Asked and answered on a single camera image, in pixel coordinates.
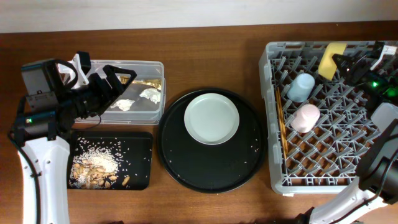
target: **yellow sponge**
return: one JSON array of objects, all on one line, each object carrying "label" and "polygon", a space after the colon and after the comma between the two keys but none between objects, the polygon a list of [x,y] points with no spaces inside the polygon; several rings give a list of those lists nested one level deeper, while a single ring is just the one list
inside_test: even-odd
[{"label": "yellow sponge", "polygon": [[319,75],[331,80],[336,72],[336,64],[331,58],[333,54],[343,54],[346,49],[346,43],[330,43],[326,47],[325,53],[319,64],[318,72]]}]

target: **dish rack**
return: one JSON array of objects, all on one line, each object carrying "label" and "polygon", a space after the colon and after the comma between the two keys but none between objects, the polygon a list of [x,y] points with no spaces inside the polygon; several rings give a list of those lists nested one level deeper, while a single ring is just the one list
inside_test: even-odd
[{"label": "dish rack", "polygon": [[[373,41],[346,42],[345,55],[365,54]],[[355,177],[355,168],[380,135],[366,116],[364,92],[345,85],[336,71],[332,81],[318,74],[329,42],[271,42],[259,61],[261,93],[266,104],[271,186],[278,194],[337,194]],[[382,69],[394,69],[386,66]],[[301,73],[315,78],[308,100],[294,103],[287,98],[291,82]],[[281,92],[288,152],[284,159],[280,143],[275,91]],[[311,103],[320,109],[320,119],[309,133],[290,125],[293,114]]]}]

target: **pink cup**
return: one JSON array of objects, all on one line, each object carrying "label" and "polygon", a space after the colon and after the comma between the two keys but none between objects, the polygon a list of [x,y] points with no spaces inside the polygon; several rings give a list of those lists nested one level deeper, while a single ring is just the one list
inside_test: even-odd
[{"label": "pink cup", "polygon": [[291,122],[292,128],[297,132],[307,133],[311,131],[317,123],[320,116],[319,109],[312,105],[306,104],[296,111],[294,119]]}]

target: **plastic container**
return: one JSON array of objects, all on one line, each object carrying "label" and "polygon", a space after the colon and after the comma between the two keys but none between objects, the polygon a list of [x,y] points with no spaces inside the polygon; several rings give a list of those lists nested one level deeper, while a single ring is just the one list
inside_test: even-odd
[{"label": "plastic container", "polygon": [[297,132],[307,133],[311,131],[319,119],[319,109],[312,105],[307,104],[299,108],[294,114],[294,119],[291,122],[292,128]]},{"label": "plastic container", "polygon": [[[373,41],[346,42],[345,55],[372,50]],[[271,42],[259,61],[261,93],[266,104],[271,186],[278,194],[337,194],[355,178],[361,156],[380,135],[366,117],[363,92],[345,85],[338,72],[332,81],[318,75],[329,42]],[[398,42],[387,42],[397,45]],[[397,68],[383,67],[388,72]],[[315,86],[309,100],[293,103],[286,93],[295,76],[309,73]],[[281,91],[288,153],[280,143],[275,88]],[[293,114],[312,103],[320,109],[314,130],[300,134],[291,127]]]},{"label": "plastic container", "polygon": [[[131,61],[131,60],[91,60],[91,70],[88,76],[92,73],[98,73],[101,78],[106,77],[102,68],[105,65],[113,65],[119,68],[134,70],[137,73],[137,78],[129,85],[127,90],[115,100],[134,100],[130,109],[127,111],[121,110],[114,103],[101,115],[103,124],[151,124],[157,125],[164,112],[166,82],[164,78],[164,66],[161,62],[146,62],[146,61]],[[160,80],[160,102],[154,103],[151,100],[141,97],[140,94],[147,88],[154,88],[152,86],[135,83],[143,80]],[[99,117],[87,119],[76,119],[76,123],[98,123]]]},{"label": "plastic container", "polygon": [[310,96],[314,84],[315,80],[310,74],[302,73],[292,82],[287,92],[287,97],[293,102],[304,102]]}]

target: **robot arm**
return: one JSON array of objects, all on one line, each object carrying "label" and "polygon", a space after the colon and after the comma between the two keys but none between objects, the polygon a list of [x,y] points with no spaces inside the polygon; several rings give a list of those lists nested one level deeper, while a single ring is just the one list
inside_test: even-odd
[{"label": "robot arm", "polygon": [[[135,71],[105,65],[106,78],[91,74],[80,86],[81,72],[91,67],[88,53],[79,61],[44,60],[22,67],[28,95],[23,97],[9,139],[18,150],[24,179],[24,223],[69,223],[67,162],[70,131],[76,118],[101,115],[137,77]],[[75,66],[81,66],[77,72]],[[62,78],[59,68],[73,71]],[[130,75],[121,84],[116,73]],[[31,112],[25,113],[28,101]]]},{"label": "robot arm", "polygon": [[398,119],[386,128],[360,160],[357,177],[332,201],[311,208],[297,223],[349,224],[364,214],[398,200]]}]

